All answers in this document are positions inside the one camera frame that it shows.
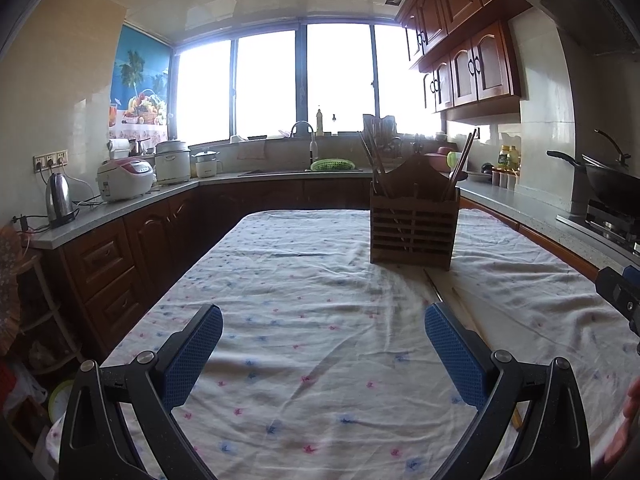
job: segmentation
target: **window frame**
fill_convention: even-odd
[[[206,36],[197,38],[196,40],[183,43],[174,48],[174,55],[169,66],[169,118],[175,117],[176,101],[177,101],[177,79],[180,65],[180,54],[197,46],[201,46],[216,41],[231,40],[230,60],[229,60],[229,137],[223,140],[208,142],[207,145],[225,144],[236,134],[236,80],[238,75],[238,40],[248,36],[259,36],[261,34],[269,34],[270,32],[285,32],[288,30],[295,31],[295,85],[296,85],[296,120],[308,121],[308,81],[307,81],[307,25],[316,25],[322,23],[346,23],[369,25],[371,38],[371,57],[373,60],[373,99],[376,117],[380,116],[380,82],[378,81],[378,53],[376,51],[376,31],[375,25],[393,25],[402,27],[393,19],[385,18],[358,18],[358,17],[337,17],[337,18],[305,18],[298,20],[283,20],[276,23],[267,23],[263,25],[254,25],[250,27],[238,28],[236,30],[224,30],[207,34]],[[176,121],[170,120],[168,127],[168,135],[170,139],[177,138]],[[402,135],[414,136],[412,133]]]

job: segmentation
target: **window pane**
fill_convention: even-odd
[[[440,113],[424,109],[424,74],[408,70],[402,27],[376,25],[380,116],[393,115],[399,134],[433,135],[442,129]]]
[[[296,122],[296,33],[238,40],[236,132],[243,137],[288,132]]]
[[[177,134],[188,144],[229,138],[231,42],[220,41],[180,55]]]
[[[320,107],[325,131],[362,131],[362,114],[375,113],[369,25],[309,25],[306,38],[309,122]]]

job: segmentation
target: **green basket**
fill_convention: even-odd
[[[356,165],[343,158],[323,158],[316,160],[311,165],[311,171],[350,171],[355,170]]]

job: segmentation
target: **black wok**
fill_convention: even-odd
[[[640,218],[640,178],[603,166],[581,164],[563,152],[546,152],[561,158],[581,173],[586,173],[598,200],[616,211]]]

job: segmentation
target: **wall mural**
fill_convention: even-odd
[[[172,50],[124,25],[111,80],[110,139],[167,139],[166,101]]]

